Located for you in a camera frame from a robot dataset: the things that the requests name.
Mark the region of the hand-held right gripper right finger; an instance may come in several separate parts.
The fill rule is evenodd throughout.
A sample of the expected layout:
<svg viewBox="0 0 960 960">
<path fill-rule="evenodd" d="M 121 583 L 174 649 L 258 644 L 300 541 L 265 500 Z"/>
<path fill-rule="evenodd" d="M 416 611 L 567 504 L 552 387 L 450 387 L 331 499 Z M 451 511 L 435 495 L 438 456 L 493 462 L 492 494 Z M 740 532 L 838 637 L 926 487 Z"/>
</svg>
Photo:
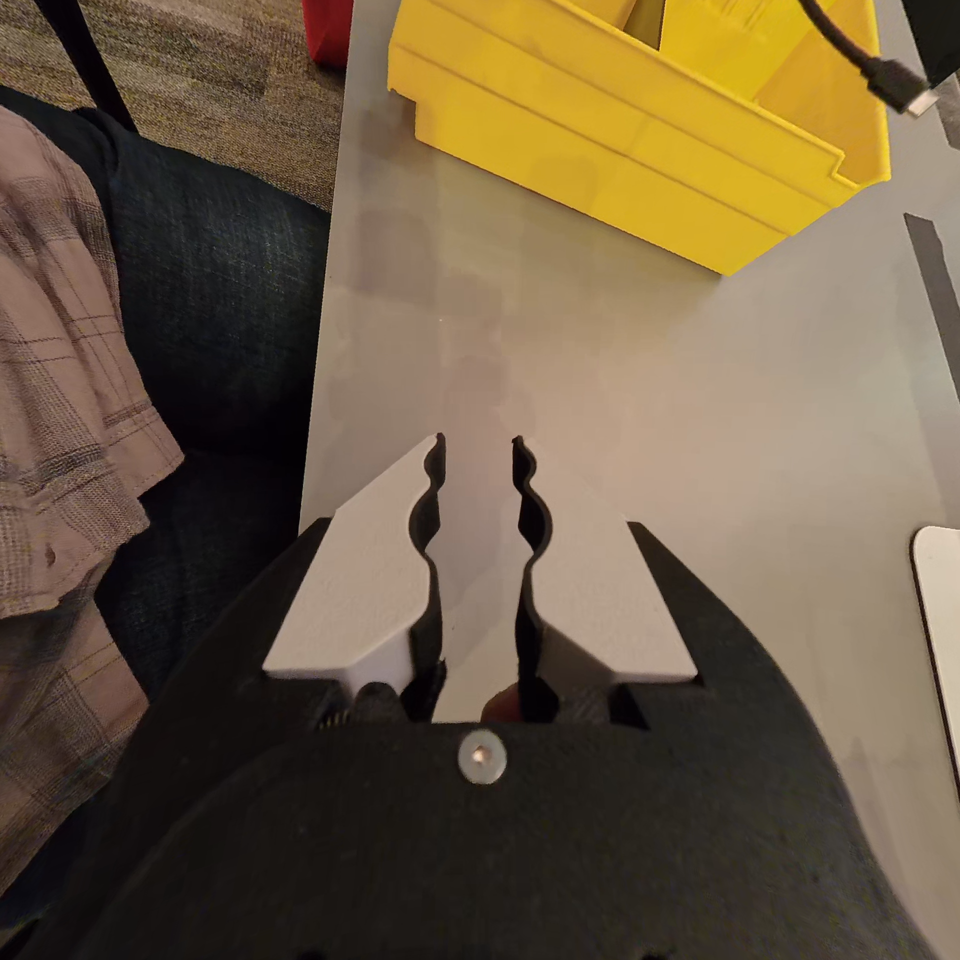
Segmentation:
<svg viewBox="0 0 960 960">
<path fill-rule="evenodd" d="M 554 694 L 677 684 L 697 668 L 626 516 L 532 438 L 513 440 L 524 566 L 518 678 Z"/>
</svg>

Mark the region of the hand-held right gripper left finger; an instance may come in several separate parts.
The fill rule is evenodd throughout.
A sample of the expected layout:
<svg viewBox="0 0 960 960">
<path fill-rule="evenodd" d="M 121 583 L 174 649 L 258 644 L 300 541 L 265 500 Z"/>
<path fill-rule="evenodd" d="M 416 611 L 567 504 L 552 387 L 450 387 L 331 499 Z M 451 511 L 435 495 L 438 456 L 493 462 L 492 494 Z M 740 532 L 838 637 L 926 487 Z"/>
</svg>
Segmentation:
<svg viewBox="0 0 960 960">
<path fill-rule="evenodd" d="M 444 436 L 428 436 L 335 511 L 263 670 L 344 693 L 403 694 L 438 665 L 442 612 L 426 547 L 440 529 Z"/>
</svg>

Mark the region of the white laptop stand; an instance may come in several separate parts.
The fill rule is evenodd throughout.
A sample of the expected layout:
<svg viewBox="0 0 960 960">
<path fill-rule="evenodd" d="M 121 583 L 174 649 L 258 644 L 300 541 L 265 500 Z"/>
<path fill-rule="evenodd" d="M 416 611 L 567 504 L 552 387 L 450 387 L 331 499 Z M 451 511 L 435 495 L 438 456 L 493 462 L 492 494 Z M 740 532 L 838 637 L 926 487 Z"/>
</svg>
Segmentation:
<svg viewBox="0 0 960 960">
<path fill-rule="evenodd" d="M 946 744 L 959 783 L 959 530 L 927 525 L 911 541 L 918 602 Z"/>
</svg>

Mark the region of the yellow plastic bin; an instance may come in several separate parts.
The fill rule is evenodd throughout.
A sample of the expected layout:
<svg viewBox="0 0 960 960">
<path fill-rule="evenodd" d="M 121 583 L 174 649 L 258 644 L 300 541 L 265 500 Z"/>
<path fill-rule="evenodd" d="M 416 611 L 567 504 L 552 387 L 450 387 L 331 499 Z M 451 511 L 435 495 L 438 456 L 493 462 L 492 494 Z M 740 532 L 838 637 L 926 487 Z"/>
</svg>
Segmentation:
<svg viewBox="0 0 960 960">
<path fill-rule="evenodd" d="M 416 138 L 725 277 L 891 177 L 886 107 L 798 2 L 406 1 Z"/>
</svg>

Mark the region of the red storage bin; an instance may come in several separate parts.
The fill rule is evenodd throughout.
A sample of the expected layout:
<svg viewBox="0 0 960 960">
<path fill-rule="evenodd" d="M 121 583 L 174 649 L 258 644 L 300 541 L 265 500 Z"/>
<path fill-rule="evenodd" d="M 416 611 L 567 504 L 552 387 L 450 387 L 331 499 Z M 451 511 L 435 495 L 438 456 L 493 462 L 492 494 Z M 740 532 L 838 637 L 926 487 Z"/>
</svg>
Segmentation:
<svg viewBox="0 0 960 960">
<path fill-rule="evenodd" d="M 306 46 L 317 66 L 345 71 L 354 1 L 301 1 Z"/>
</svg>

